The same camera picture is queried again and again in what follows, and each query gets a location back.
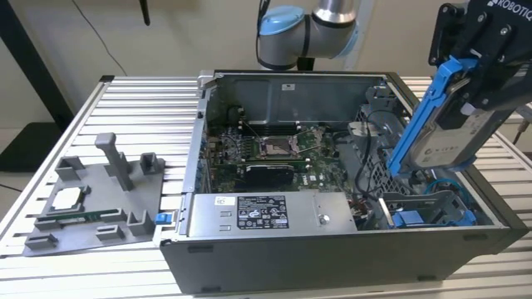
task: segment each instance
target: power supply label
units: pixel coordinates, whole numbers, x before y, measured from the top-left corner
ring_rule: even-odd
[[[288,210],[284,196],[239,196],[239,229],[287,229]]]

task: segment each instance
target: blue latch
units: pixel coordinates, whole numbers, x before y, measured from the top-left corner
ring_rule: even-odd
[[[156,216],[156,225],[172,224],[172,214],[159,213]]]
[[[463,218],[459,221],[456,221],[454,224],[456,226],[474,226],[475,222],[476,222],[475,214],[471,210],[467,210],[464,212]]]
[[[418,211],[400,211],[392,216],[396,227],[408,227],[416,224],[424,224]]]

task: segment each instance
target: blue tab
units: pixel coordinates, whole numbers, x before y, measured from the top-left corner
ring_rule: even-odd
[[[155,220],[156,225],[172,224],[172,214],[159,213]]]
[[[476,63],[478,59],[458,60],[451,56],[450,60],[440,65],[432,84],[427,89],[423,101],[414,113],[412,120],[408,123],[403,137],[399,140],[388,161],[388,168],[392,172],[392,176],[400,174],[402,162],[408,154],[414,142],[416,141],[419,132],[423,129],[434,110],[439,108],[447,100],[446,89],[450,80],[452,79],[452,75],[463,70],[471,70],[476,66]]]
[[[423,218],[418,211],[400,211],[392,216],[396,227],[408,227],[416,224],[424,224]]]
[[[475,214],[471,210],[464,212],[463,218],[455,222],[458,226],[474,226],[476,222]]]

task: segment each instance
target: motherboard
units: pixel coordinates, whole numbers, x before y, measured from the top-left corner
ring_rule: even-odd
[[[351,197],[335,133],[319,125],[228,127],[208,138],[212,192],[318,189]]]

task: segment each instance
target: metal table surface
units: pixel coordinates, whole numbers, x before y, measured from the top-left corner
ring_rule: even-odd
[[[430,78],[403,79],[422,97]],[[191,298],[180,293],[155,245],[158,240],[52,257],[26,258],[22,252],[56,180],[52,166],[64,155],[80,156],[84,163],[106,162],[92,146],[100,132],[118,134],[118,148],[127,156],[155,151],[167,160],[160,208],[178,209],[196,103],[195,78],[116,77],[112,83],[99,83],[0,223],[2,298]],[[532,227],[532,162],[499,133],[479,151],[476,167]],[[167,230],[172,230],[171,225],[158,226],[156,239]],[[376,297],[532,298],[532,234],[499,255],[475,258],[444,282],[223,298]]]

